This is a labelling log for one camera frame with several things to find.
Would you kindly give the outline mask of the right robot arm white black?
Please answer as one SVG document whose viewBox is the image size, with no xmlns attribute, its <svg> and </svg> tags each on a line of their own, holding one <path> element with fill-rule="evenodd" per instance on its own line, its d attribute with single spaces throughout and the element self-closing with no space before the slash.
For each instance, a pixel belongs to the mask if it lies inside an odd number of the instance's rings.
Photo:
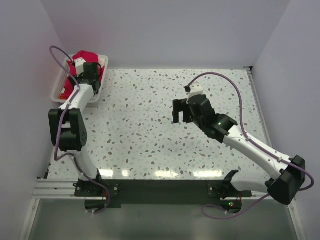
<svg viewBox="0 0 320 240">
<path fill-rule="evenodd" d="M 230 197 L 238 192 L 269 194 L 283 205 L 289 205 L 306 180 L 306 161 L 299 155 L 290 157 L 244 134 L 238 123 L 225 114 L 216 113 L 204 94 L 172 102 L 173 122 L 194 123 L 208 138 L 233 148 L 261 167 L 267 176 L 262 179 L 240 176 L 232 171 L 225 177 L 223 192 Z"/>
</svg>

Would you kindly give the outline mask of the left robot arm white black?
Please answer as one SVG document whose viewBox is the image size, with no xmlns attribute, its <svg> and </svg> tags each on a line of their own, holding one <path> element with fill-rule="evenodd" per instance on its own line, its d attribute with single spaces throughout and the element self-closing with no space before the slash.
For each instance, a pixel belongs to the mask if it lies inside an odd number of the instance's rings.
<svg viewBox="0 0 320 240">
<path fill-rule="evenodd" d="M 87 150 L 88 134 L 82 116 L 89 101 L 99 93 L 102 66 L 98 62 L 85 62 L 83 72 L 75 81 L 72 94 L 59 108 L 48 113 L 50 136 L 55 146 L 54 160 L 72 158 L 78 172 L 78 182 L 74 185 L 77 197 L 107 197 L 108 193 L 99 170 L 93 164 Z"/>
</svg>

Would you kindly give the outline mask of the red t shirt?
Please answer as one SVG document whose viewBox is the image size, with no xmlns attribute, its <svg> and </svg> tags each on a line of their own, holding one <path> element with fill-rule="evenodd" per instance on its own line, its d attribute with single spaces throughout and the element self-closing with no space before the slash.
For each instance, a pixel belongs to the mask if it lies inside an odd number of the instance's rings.
<svg viewBox="0 0 320 240">
<path fill-rule="evenodd" d="M 104 79 L 108 58 L 94 52 L 81 50 L 66 61 L 70 74 L 79 84 L 93 82 L 95 93 L 99 93 Z"/>
</svg>

